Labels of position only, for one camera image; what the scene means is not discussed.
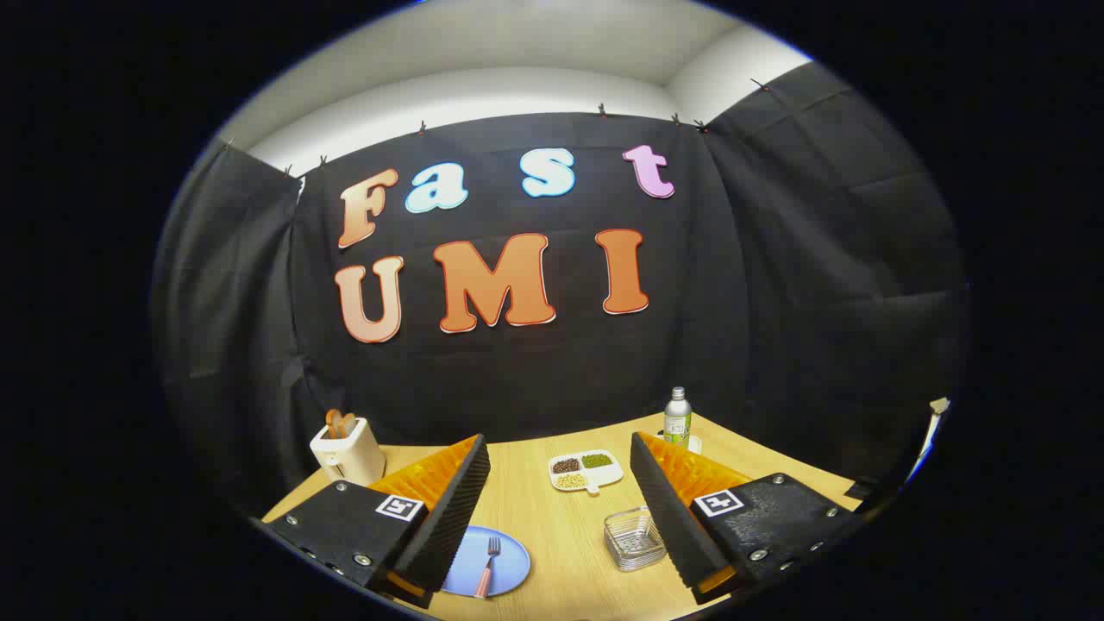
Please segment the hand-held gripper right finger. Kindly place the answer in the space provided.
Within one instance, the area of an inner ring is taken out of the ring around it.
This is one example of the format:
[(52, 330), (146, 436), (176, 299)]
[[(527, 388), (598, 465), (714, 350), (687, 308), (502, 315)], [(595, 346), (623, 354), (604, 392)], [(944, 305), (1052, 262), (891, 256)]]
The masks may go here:
[(699, 606), (800, 573), (863, 526), (860, 515), (790, 474), (750, 478), (643, 432), (631, 434), (630, 469)]

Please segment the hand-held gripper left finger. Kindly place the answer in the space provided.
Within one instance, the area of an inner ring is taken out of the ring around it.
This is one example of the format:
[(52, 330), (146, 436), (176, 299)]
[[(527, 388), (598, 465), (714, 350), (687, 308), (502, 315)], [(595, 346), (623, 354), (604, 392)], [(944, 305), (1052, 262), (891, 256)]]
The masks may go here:
[(332, 482), (267, 528), (359, 588), (427, 608), (492, 471), (482, 434), (371, 485)]

